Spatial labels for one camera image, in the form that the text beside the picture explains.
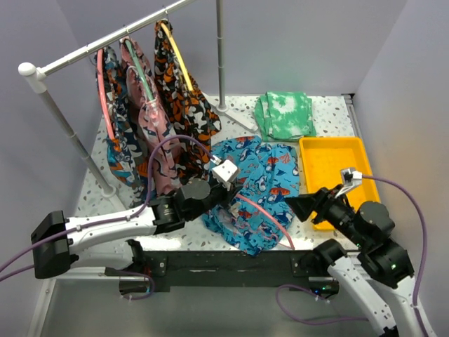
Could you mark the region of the pink patterned shorts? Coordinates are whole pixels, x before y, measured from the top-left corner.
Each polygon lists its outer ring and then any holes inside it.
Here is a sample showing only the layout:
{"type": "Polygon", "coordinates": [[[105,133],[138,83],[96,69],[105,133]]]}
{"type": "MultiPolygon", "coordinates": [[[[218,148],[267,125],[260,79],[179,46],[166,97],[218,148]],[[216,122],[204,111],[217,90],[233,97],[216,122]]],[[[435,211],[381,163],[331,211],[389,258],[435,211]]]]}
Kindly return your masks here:
{"type": "Polygon", "coordinates": [[[165,139],[174,136],[175,130],[164,110],[159,91],[154,82],[151,65],[142,52],[138,43],[130,37],[119,41],[121,49],[121,66],[126,73],[126,85],[130,100],[138,108],[138,125],[142,130],[147,148],[154,155],[152,164],[152,190],[157,194],[168,194],[180,186],[177,173],[176,159],[180,154],[180,141],[175,138],[165,143],[159,150],[156,146],[165,139]],[[153,101],[147,101],[145,90],[138,75],[134,62],[125,45],[125,40],[130,39],[135,52],[138,55],[141,67],[146,74],[147,82],[154,96],[153,101]]]}

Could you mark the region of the silver clothes rack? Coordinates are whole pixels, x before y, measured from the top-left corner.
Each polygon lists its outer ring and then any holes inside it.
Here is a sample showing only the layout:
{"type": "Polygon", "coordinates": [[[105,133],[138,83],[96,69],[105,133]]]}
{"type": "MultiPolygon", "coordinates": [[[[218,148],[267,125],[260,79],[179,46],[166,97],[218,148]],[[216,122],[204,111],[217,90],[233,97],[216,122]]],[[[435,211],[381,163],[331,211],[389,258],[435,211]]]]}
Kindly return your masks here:
{"type": "MultiPolygon", "coordinates": [[[[96,181],[100,186],[100,193],[110,204],[114,210],[123,211],[126,207],[119,199],[117,189],[110,185],[106,178],[103,176],[101,170],[93,161],[90,153],[84,147],[80,141],[78,135],[70,126],[65,116],[57,106],[56,102],[48,92],[47,86],[44,83],[45,78],[54,74],[69,65],[72,65],[95,52],[103,49],[123,37],[126,37],[140,29],[143,29],[150,24],[160,20],[163,17],[168,17],[169,14],[184,8],[189,5],[191,1],[177,1],[157,12],[147,15],[135,22],[125,25],[121,29],[115,32],[111,32],[104,37],[101,37],[95,41],[92,41],[81,48],[72,51],[71,53],[51,62],[44,67],[36,67],[30,62],[23,62],[18,66],[18,73],[27,81],[31,89],[40,97],[48,111],[53,115],[58,125],[68,137],[73,147],[78,152],[80,158],[87,165],[88,170],[93,174],[96,181]]],[[[232,121],[236,122],[240,126],[244,127],[248,131],[255,132],[257,125],[245,117],[242,117],[238,112],[231,111],[225,100],[225,46],[224,46],[224,12],[223,2],[216,1],[216,23],[217,23],[217,66],[218,66],[218,85],[219,85],[219,102],[215,111],[232,121]]]]}

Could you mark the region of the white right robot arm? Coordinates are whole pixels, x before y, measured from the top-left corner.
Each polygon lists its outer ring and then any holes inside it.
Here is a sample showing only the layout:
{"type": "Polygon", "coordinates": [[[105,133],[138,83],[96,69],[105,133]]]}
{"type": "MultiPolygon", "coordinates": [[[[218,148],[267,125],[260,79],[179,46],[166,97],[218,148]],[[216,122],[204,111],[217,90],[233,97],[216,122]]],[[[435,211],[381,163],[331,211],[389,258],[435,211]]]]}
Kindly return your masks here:
{"type": "Polygon", "coordinates": [[[300,259],[301,268],[330,275],[357,303],[378,336],[434,336],[416,294],[408,252],[391,238],[395,228],[385,205],[365,201],[354,210],[338,190],[323,187],[314,194],[286,198],[299,220],[312,213],[315,223],[329,222],[358,248],[365,280],[335,239],[319,244],[300,259]]]}

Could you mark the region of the pink wire hanger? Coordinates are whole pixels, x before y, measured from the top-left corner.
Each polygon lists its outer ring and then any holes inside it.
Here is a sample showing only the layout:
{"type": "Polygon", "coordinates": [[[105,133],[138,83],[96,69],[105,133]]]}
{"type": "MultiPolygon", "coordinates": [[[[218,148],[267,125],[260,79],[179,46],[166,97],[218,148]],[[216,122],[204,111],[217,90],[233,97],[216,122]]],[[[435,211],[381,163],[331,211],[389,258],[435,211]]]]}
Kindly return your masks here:
{"type": "Polygon", "coordinates": [[[288,245],[282,244],[281,243],[281,239],[279,238],[279,236],[276,233],[271,234],[272,239],[273,240],[276,239],[277,244],[280,244],[283,247],[287,247],[287,248],[289,248],[289,249],[291,249],[293,251],[295,250],[295,245],[293,243],[293,240],[292,240],[291,236],[288,234],[288,231],[278,222],[277,219],[275,219],[275,217],[273,217],[270,213],[268,213],[265,209],[263,209],[259,204],[251,201],[250,199],[248,199],[247,197],[243,196],[240,193],[238,193],[236,195],[236,198],[241,199],[241,200],[247,202],[248,204],[252,205],[253,207],[255,207],[268,220],[270,220],[278,228],[278,230],[281,231],[281,233],[283,234],[283,237],[287,239],[288,245]]]}

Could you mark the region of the yellow plastic tray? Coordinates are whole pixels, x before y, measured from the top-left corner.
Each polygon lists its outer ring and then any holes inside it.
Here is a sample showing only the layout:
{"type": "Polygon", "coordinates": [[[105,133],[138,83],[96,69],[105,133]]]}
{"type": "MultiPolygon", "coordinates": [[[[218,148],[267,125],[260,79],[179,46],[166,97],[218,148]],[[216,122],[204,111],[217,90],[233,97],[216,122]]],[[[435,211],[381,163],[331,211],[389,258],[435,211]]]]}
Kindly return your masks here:
{"type": "MultiPolygon", "coordinates": [[[[303,193],[315,193],[322,187],[328,189],[342,183],[340,171],[354,168],[371,176],[372,171],[363,142],[357,137],[302,138],[299,140],[302,160],[303,193]]],[[[373,180],[362,183],[347,194],[349,203],[358,209],[365,201],[380,202],[376,184],[373,180]]],[[[318,232],[330,232],[334,227],[326,221],[311,225],[318,232]]]]}

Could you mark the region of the blue shark print shorts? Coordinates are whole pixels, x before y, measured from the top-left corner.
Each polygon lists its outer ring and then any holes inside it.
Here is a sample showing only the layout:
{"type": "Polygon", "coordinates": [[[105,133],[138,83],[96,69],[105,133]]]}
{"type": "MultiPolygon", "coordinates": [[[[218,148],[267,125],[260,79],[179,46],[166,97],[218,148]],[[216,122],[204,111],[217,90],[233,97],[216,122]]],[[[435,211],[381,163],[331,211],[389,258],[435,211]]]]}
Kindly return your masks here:
{"type": "MultiPolygon", "coordinates": [[[[259,204],[285,228],[294,215],[286,197],[299,194],[300,179],[297,154],[289,145],[263,143],[258,136],[223,140],[212,146],[211,153],[229,159],[240,169],[236,181],[243,184],[240,194],[259,204]]],[[[235,198],[231,211],[221,206],[202,215],[206,228],[221,235],[230,245],[256,256],[277,245],[271,234],[283,234],[255,207],[235,198]]]]}

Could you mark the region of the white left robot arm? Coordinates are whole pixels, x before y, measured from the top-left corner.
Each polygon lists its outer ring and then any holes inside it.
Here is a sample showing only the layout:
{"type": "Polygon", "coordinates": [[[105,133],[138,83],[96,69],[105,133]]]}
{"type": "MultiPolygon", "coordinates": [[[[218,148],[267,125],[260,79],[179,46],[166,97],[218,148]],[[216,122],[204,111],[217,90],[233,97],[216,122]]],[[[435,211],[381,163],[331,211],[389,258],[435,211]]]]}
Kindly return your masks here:
{"type": "Polygon", "coordinates": [[[126,211],[67,218],[50,212],[31,235],[34,276],[50,279],[78,267],[106,267],[138,275],[145,258],[136,237],[181,230],[216,206],[227,206],[242,189],[216,179],[194,179],[181,188],[126,211]]]}

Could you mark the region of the green white tie-dye shorts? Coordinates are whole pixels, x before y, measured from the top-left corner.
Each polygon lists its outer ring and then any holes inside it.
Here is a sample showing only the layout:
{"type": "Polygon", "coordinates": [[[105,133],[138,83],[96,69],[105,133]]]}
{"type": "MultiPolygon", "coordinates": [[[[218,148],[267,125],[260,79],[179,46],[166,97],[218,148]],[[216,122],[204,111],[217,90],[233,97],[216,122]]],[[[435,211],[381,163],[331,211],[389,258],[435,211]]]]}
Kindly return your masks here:
{"type": "Polygon", "coordinates": [[[303,92],[267,91],[256,100],[254,117],[265,142],[316,136],[312,99],[303,92]]]}

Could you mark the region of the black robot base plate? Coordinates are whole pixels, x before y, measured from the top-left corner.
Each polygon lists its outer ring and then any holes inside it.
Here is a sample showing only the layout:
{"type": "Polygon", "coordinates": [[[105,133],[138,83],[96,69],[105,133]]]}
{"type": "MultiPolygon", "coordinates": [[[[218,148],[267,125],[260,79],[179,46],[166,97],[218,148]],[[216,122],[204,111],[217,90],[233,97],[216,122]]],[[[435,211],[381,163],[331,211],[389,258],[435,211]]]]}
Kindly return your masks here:
{"type": "Polygon", "coordinates": [[[256,257],[242,251],[144,251],[123,271],[105,269],[107,277],[120,277],[125,295],[172,287],[269,287],[295,284],[319,294],[337,293],[339,286],[327,270],[311,260],[311,251],[264,251],[256,257]]]}

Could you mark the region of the yellow hanger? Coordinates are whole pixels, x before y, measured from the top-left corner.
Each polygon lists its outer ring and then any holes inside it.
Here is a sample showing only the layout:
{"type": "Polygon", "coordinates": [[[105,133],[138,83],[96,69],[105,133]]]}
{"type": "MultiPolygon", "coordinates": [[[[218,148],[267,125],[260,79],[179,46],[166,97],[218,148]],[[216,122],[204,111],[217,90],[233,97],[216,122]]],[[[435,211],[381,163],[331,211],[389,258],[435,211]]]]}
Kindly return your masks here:
{"type": "Polygon", "coordinates": [[[188,70],[187,70],[187,68],[186,68],[186,66],[185,66],[184,60],[183,60],[183,58],[182,58],[182,54],[181,54],[179,48],[177,47],[177,44],[176,44],[176,42],[175,42],[175,40],[174,40],[174,38],[173,38],[173,35],[172,35],[171,32],[170,32],[170,29],[169,29],[168,26],[167,26],[165,23],[163,23],[163,22],[161,23],[161,28],[162,28],[162,30],[165,32],[165,34],[166,34],[166,36],[168,37],[168,40],[169,40],[169,42],[170,42],[170,45],[171,45],[172,48],[173,48],[174,54],[175,54],[175,56],[176,56],[176,58],[177,58],[177,60],[178,60],[180,69],[181,69],[181,71],[182,71],[182,75],[183,75],[183,77],[184,77],[184,79],[185,79],[185,83],[186,83],[186,85],[187,85],[187,89],[188,89],[189,91],[193,91],[194,88],[193,88],[193,86],[192,86],[192,83],[191,83],[191,80],[190,80],[190,77],[189,77],[189,72],[188,72],[188,70]]]}

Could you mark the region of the pink hanger with shorts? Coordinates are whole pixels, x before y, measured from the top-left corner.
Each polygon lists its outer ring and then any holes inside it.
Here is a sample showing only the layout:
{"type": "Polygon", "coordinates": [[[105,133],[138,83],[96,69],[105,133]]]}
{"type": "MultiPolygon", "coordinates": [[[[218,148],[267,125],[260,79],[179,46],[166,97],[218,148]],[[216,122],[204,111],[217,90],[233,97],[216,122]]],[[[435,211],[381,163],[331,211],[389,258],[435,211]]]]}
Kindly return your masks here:
{"type": "Polygon", "coordinates": [[[105,92],[105,85],[104,85],[104,76],[103,76],[103,55],[104,51],[103,48],[101,48],[97,52],[97,62],[96,62],[96,70],[97,70],[97,83],[98,83],[98,94],[100,99],[100,105],[102,108],[102,114],[105,119],[105,125],[107,129],[107,135],[110,140],[115,140],[114,137],[114,129],[112,127],[110,115],[109,115],[109,108],[107,105],[107,95],[105,92]]]}

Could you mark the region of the green hanger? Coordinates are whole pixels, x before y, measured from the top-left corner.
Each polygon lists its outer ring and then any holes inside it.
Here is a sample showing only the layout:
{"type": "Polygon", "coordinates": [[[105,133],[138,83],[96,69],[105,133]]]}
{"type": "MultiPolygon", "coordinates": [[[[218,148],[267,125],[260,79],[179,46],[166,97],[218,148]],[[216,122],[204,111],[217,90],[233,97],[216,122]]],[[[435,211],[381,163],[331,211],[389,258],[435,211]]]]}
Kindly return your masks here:
{"type": "Polygon", "coordinates": [[[154,96],[152,94],[152,90],[151,90],[151,88],[150,88],[150,86],[149,86],[149,84],[147,82],[146,74],[145,74],[145,72],[143,71],[143,69],[141,67],[138,55],[137,55],[137,53],[135,52],[135,50],[133,48],[133,44],[132,44],[131,40],[130,39],[125,40],[125,45],[126,45],[128,51],[130,53],[130,56],[131,56],[131,58],[132,58],[132,60],[134,62],[134,67],[136,68],[136,70],[138,72],[138,75],[140,77],[140,80],[142,82],[143,88],[145,90],[146,100],[147,101],[153,101],[154,96]]]}

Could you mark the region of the orange black camouflage shorts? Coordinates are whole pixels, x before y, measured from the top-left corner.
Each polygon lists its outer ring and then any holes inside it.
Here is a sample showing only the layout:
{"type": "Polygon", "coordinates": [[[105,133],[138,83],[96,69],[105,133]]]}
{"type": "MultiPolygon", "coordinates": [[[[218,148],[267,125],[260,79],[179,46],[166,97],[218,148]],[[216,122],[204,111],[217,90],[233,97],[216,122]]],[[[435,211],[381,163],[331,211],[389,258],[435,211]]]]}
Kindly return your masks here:
{"type": "Polygon", "coordinates": [[[180,182],[185,184],[192,178],[208,176],[210,158],[206,153],[211,150],[211,138],[221,131],[222,124],[190,73],[194,90],[187,89],[173,48],[161,28],[162,22],[168,26],[173,35],[173,27],[168,19],[156,22],[154,81],[175,132],[192,137],[203,145],[199,147],[189,140],[180,141],[181,150],[176,159],[176,167],[180,182]]]}

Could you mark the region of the navy orange patterned shorts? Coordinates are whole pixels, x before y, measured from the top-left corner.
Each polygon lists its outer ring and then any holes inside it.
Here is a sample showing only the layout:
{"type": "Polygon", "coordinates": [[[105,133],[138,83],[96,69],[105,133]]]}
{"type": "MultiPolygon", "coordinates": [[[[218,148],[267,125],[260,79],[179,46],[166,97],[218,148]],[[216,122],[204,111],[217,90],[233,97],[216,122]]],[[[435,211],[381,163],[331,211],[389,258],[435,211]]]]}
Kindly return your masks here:
{"type": "Polygon", "coordinates": [[[112,175],[132,190],[130,207],[134,208],[147,196],[147,150],[132,117],[125,72],[112,47],[103,51],[104,85],[115,137],[110,140],[106,135],[106,158],[112,175]]]}

